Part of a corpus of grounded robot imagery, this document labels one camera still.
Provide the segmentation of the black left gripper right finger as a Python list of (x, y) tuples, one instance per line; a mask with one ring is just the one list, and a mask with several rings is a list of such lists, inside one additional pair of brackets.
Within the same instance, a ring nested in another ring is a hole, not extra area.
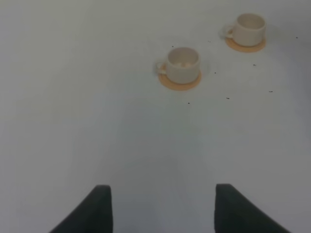
[(214, 210), (216, 233), (287, 233), (230, 184), (217, 184)]

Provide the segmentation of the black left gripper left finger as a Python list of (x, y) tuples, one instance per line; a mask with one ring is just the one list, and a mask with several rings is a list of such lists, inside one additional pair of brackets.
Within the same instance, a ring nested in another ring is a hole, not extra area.
[(112, 193), (108, 185), (98, 185), (54, 229), (53, 233), (112, 233)]

